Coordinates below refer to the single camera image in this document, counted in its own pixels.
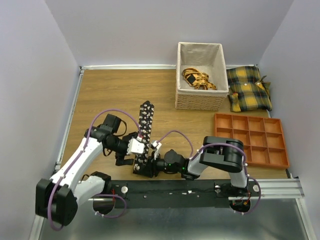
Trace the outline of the black floral tie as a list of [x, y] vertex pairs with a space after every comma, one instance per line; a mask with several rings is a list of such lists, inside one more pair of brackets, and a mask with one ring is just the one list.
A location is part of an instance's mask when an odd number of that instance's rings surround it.
[[142, 133], [144, 149], [142, 154], [134, 157], [133, 162], [133, 173], [148, 178], [153, 177], [152, 161], [149, 160], [149, 148], [154, 111], [155, 106], [149, 100], [140, 105], [138, 123]]

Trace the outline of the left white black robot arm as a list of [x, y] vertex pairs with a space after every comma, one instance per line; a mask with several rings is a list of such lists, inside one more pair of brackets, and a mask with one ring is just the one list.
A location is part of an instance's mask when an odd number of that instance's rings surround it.
[[116, 134], [121, 122], [117, 116], [107, 114], [102, 124], [90, 124], [67, 163], [49, 179], [42, 178], [37, 183], [35, 213], [46, 218], [53, 230], [60, 231], [69, 225], [79, 206], [92, 197], [109, 198], [113, 204], [121, 200], [123, 206], [127, 207], [125, 199], [113, 189], [109, 175], [95, 172], [87, 180], [81, 181], [91, 163], [106, 150], [124, 156], [143, 154], [145, 144], [141, 125], [136, 121], [137, 131], [124, 140]]

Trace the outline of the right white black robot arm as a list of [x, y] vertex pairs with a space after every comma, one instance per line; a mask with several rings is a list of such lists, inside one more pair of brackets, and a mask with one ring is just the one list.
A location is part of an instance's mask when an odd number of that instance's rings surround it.
[[193, 181], [198, 179], [208, 167], [227, 172], [230, 182], [214, 183], [214, 191], [220, 197], [247, 197], [250, 195], [249, 177], [246, 167], [246, 154], [242, 141], [233, 138], [206, 136], [194, 156], [183, 157], [174, 150], [160, 157], [159, 143], [154, 142], [153, 152], [147, 158], [151, 177], [160, 172], [180, 174], [181, 178]]

